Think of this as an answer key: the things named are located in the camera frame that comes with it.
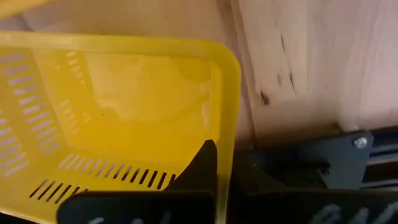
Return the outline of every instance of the wooden surface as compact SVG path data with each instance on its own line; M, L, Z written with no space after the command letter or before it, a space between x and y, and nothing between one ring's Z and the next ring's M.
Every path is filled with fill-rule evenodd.
M397 125L397 12L396 0L64 0L0 29L221 42L242 65L237 138L248 146L335 133L336 124Z

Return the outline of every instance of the yellow plastic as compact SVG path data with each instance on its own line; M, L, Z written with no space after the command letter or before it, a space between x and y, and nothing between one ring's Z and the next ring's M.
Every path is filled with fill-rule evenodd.
M213 139L224 222L240 89L225 47L0 32L0 71L2 212L53 223L77 187L162 190Z
M0 0L0 18L12 16L51 0Z

